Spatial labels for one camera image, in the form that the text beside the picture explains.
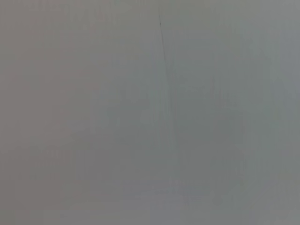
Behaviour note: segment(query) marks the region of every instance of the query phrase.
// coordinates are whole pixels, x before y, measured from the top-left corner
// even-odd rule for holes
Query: wall
[[[157,3],[0,9],[0,223],[167,220],[143,198],[174,164]]]
[[[187,224],[299,223],[299,6],[160,2]]]

